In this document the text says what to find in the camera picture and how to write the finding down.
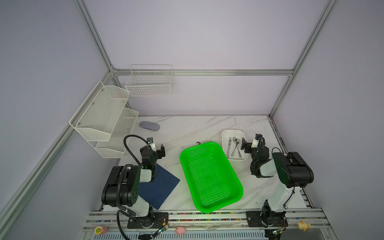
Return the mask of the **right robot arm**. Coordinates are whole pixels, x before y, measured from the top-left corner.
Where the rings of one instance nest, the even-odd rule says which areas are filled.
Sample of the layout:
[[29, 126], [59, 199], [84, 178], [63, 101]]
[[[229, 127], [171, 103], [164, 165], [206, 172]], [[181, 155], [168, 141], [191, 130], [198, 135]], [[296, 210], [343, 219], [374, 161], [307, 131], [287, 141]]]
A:
[[272, 196], [265, 200], [260, 211], [247, 211], [249, 227], [268, 228], [288, 225], [286, 210], [297, 192], [314, 181], [314, 173], [297, 152], [287, 154], [277, 151], [270, 153], [263, 135], [256, 134], [251, 143], [243, 138], [241, 150], [250, 154], [251, 174], [257, 178], [272, 178], [275, 175], [279, 183]]

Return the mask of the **dark blue paper napkin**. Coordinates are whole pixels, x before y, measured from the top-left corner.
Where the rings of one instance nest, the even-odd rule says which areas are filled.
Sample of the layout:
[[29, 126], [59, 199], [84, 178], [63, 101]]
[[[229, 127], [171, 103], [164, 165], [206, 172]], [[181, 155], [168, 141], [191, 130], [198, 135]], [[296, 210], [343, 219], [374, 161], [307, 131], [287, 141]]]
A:
[[157, 165], [155, 180], [149, 183], [140, 183], [139, 196], [154, 209], [159, 210], [179, 182], [180, 179]]

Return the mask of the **silver spoon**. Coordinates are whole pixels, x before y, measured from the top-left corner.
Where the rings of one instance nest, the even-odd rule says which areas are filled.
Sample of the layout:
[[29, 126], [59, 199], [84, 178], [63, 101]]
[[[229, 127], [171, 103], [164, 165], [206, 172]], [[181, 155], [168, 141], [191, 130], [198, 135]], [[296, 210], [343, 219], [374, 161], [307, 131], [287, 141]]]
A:
[[236, 149], [237, 149], [237, 147], [238, 147], [238, 144], [239, 144], [239, 138], [237, 138], [237, 137], [233, 137], [233, 142], [234, 142], [234, 144], [235, 144], [235, 147], [234, 147], [234, 149], [233, 149], [233, 151], [232, 151], [232, 153], [231, 153], [231, 156], [232, 156], [232, 157], [234, 156], [235, 151], [236, 151]]

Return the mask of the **silver knife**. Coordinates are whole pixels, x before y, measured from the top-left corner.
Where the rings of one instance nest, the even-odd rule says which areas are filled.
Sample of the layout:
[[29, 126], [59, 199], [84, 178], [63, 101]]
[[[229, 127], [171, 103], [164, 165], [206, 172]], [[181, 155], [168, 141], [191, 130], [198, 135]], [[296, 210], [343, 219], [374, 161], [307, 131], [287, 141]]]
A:
[[228, 147], [227, 147], [227, 153], [226, 153], [226, 157], [227, 157], [227, 158], [230, 156], [231, 144], [232, 144], [232, 137], [229, 137]]

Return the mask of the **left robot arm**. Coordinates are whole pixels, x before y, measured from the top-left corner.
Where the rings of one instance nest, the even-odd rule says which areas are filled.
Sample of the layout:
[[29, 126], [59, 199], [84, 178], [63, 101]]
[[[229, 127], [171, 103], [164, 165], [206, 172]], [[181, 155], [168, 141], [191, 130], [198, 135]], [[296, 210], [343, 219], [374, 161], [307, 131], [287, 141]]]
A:
[[[145, 143], [140, 148], [142, 161], [129, 149], [127, 140], [137, 138]], [[136, 165], [126, 164], [112, 168], [102, 191], [102, 204], [117, 208], [117, 223], [121, 226], [120, 216], [128, 218], [128, 229], [155, 229], [168, 225], [168, 213], [155, 213], [154, 207], [139, 195], [140, 183], [152, 183], [156, 178], [157, 160], [166, 156], [165, 147], [156, 149], [153, 138], [144, 139], [137, 135], [127, 135], [123, 144], [136, 161]]]

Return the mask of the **green plastic basket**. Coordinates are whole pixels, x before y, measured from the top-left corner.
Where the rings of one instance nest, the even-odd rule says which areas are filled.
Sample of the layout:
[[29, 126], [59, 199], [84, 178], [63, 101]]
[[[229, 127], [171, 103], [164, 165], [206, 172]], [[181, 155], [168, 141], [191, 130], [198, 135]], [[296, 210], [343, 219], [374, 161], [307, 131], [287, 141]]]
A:
[[180, 162], [200, 212], [212, 213], [243, 197], [243, 185], [219, 144], [208, 142], [185, 149]]

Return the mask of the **silver fork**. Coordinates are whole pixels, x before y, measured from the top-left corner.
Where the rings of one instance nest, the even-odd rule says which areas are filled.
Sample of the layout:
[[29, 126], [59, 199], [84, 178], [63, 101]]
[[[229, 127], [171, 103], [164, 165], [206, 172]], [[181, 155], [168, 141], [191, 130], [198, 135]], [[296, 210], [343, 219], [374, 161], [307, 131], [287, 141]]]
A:
[[241, 159], [242, 158], [242, 154], [241, 154], [241, 151], [240, 151], [240, 143], [241, 143], [241, 141], [239, 140], [239, 139], [237, 139], [237, 144], [236, 144], [236, 149], [237, 149], [237, 151], [238, 151], [238, 156], [239, 156], [239, 158]]

